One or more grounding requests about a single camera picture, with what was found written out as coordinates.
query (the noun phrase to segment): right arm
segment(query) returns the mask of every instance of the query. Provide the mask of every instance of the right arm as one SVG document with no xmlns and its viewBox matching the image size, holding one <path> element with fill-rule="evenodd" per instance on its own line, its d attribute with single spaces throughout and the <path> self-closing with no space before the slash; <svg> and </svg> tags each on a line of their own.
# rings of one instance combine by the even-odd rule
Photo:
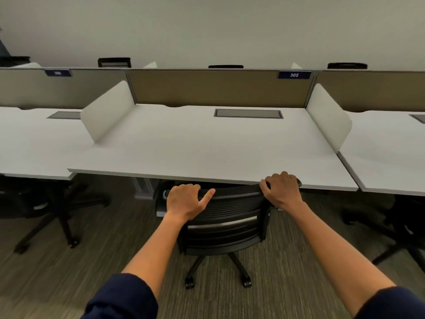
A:
<svg viewBox="0 0 425 319">
<path fill-rule="evenodd" d="M 264 196 L 275 207 L 284 209 L 293 217 L 352 317 L 379 290 L 395 286 L 311 211 L 301 198 L 295 176 L 287 172 L 275 173 L 262 180 L 260 186 Z"/>
</svg>

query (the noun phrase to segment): blue number plate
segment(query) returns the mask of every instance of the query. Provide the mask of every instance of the blue number plate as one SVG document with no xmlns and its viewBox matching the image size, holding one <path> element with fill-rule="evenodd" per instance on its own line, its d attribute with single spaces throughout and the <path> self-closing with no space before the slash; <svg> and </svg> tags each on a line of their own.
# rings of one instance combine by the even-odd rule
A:
<svg viewBox="0 0 425 319">
<path fill-rule="evenodd" d="M 69 69 L 45 69 L 44 72 L 50 77 L 72 77 Z"/>
<path fill-rule="evenodd" d="M 309 80 L 311 71 L 307 70 L 281 70 L 278 78 L 280 80 Z"/>
</svg>

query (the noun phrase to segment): white desktop surface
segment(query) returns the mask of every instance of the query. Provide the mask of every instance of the white desktop surface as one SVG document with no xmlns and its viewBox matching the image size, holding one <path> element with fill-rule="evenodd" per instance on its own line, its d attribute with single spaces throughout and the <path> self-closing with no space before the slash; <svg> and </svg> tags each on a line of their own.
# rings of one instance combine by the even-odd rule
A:
<svg viewBox="0 0 425 319">
<path fill-rule="evenodd" d="M 86 144 L 68 169 L 241 184 L 288 171 L 305 188 L 358 189 L 305 109 L 255 119 L 214 117 L 216 108 L 137 104 L 97 144 Z"/>
<path fill-rule="evenodd" d="M 348 112 L 340 156 L 363 191 L 425 196 L 425 124 L 415 112 Z"/>
<path fill-rule="evenodd" d="M 71 179 L 69 155 L 92 143 L 81 120 L 47 119 L 58 110 L 0 107 L 0 173 L 11 177 Z"/>
</svg>

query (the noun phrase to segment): chair base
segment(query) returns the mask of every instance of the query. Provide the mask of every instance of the chair base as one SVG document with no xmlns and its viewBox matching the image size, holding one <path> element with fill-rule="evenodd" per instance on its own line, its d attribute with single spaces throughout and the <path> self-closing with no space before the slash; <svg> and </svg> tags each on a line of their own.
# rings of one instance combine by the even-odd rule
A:
<svg viewBox="0 0 425 319">
<path fill-rule="evenodd" d="M 61 188 L 48 188 L 48 194 L 51 200 L 51 206 L 47 207 L 50 208 L 49 214 L 47 214 L 36 227 L 34 227 L 22 240 L 20 240 L 18 244 L 16 244 L 13 252 L 17 254 L 24 254 L 29 248 L 30 239 L 56 218 L 59 220 L 59 223 L 62 227 L 62 231 L 65 235 L 68 247 L 76 247 L 80 243 L 80 240 L 71 233 L 71 229 L 68 224 L 68 220 L 71 219 L 69 212 L 75 209 L 98 204 L 102 204 L 104 207 L 107 207 L 111 203 L 109 197 L 100 194 L 90 195 L 90 197 L 87 198 L 82 197 L 82 199 L 84 199 L 82 202 L 80 199 L 78 202 L 74 202 L 73 200 L 75 199 L 76 195 L 82 191 L 85 191 L 86 188 L 87 187 L 85 185 L 79 185 L 74 188 L 67 196 L 65 196 L 65 191 L 63 188 L 62 190 Z"/>
<path fill-rule="evenodd" d="M 395 231 L 376 224 L 369 220 L 364 214 L 345 210 L 342 213 L 342 219 L 347 225 L 354 225 L 356 222 L 366 225 L 367 227 L 385 235 L 395 241 L 385 252 L 376 257 L 372 263 L 374 265 L 380 264 L 389 257 L 402 249 L 406 249 L 418 266 L 425 273 L 425 258 L 422 256 L 420 250 L 425 250 L 425 244 L 419 241 L 415 236 L 410 234 L 407 229 L 402 225 L 393 225 Z"/>
<path fill-rule="evenodd" d="M 241 274 L 242 286 L 244 288 L 250 288 L 252 286 L 251 278 L 249 277 L 247 270 L 245 270 L 245 268 L 243 267 L 241 261 L 239 261 L 239 259 L 237 258 L 234 252 L 227 253 L 227 255 L 230 257 L 232 262 L 236 265 L 236 268 L 239 270 L 239 273 Z M 184 279 L 185 288 L 187 290 L 193 289 L 195 287 L 195 281 L 193 279 L 193 275 L 198 269 L 199 265 L 204 260 L 204 258 L 205 258 L 204 255 L 198 256 L 198 258 L 196 259 L 196 261 L 190 268 L 189 272 L 187 273 L 186 278 Z"/>
</svg>

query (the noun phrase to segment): navy blue sleeve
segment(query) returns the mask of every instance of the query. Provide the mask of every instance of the navy blue sleeve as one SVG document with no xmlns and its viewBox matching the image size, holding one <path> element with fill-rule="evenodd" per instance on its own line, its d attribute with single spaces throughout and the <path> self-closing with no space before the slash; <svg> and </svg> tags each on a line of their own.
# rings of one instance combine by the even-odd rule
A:
<svg viewBox="0 0 425 319">
<path fill-rule="evenodd" d="M 158 303 L 139 277 L 114 274 L 87 304 L 81 319 L 155 319 Z"/>
<path fill-rule="evenodd" d="M 355 319 L 423 319 L 425 303 L 402 287 L 379 290 L 359 310 Z"/>
</svg>

